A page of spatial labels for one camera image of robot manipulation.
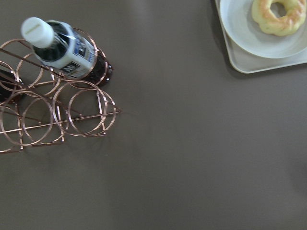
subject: glazed donut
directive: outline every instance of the glazed donut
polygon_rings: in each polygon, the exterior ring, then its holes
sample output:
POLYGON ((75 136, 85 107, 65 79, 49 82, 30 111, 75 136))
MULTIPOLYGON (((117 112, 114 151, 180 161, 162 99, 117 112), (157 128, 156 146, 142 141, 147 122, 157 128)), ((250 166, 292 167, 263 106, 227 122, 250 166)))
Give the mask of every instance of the glazed donut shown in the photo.
POLYGON ((252 17, 266 34, 286 36, 294 34, 306 18, 306 0, 254 0, 252 17), (286 15, 277 18, 271 11, 273 3, 280 3, 286 15))

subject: white tray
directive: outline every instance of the white tray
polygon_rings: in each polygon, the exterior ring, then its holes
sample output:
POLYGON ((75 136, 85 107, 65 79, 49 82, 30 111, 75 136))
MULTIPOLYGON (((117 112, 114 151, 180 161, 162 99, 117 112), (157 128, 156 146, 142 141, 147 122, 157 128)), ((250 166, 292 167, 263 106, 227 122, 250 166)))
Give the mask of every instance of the white tray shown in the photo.
MULTIPOLYGON (((216 8, 220 17, 220 0, 215 0, 216 8)), ((231 65, 241 73, 255 73, 286 66, 307 63, 307 50, 291 57, 270 59, 252 55, 240 48, 226 33, 222 20, 220 22, 226 43, 226 48, 231 65)))

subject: plate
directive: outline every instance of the plate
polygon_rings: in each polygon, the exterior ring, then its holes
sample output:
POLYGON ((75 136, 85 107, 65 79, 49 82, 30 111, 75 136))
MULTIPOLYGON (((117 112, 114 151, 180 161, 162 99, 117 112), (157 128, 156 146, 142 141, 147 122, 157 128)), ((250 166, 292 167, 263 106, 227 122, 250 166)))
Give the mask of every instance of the plate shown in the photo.
POLYGON ((263 58, 286 58, 307 48, 307 23, 295 34, 265 34, 252 19, 253 0, 221 0, 220 16, 231 39, 242 49, 263 58))

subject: gray table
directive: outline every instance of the gray table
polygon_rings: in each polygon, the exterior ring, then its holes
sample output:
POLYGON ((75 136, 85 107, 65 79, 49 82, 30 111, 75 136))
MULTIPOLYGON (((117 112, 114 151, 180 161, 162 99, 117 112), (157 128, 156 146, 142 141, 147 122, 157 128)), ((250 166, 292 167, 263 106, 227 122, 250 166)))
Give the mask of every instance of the gray table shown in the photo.
POLYGON ((307 228, 306 65, 244 75, 213 0, 2 1, 86 30, 124 111, 105 138, 0 155, 2 230, 307 228))

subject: white bottle cap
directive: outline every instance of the white bottle cap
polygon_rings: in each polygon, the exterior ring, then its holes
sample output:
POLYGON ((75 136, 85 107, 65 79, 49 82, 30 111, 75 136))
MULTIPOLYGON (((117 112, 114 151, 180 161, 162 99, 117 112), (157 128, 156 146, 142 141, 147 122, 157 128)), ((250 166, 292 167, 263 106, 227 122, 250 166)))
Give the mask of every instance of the white bottle cap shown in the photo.
POLYGON ((35 17, 23 22, 21 34, 25 40, 38 48, 47 48, 54 40, 53 28, 47 22, 35 17))

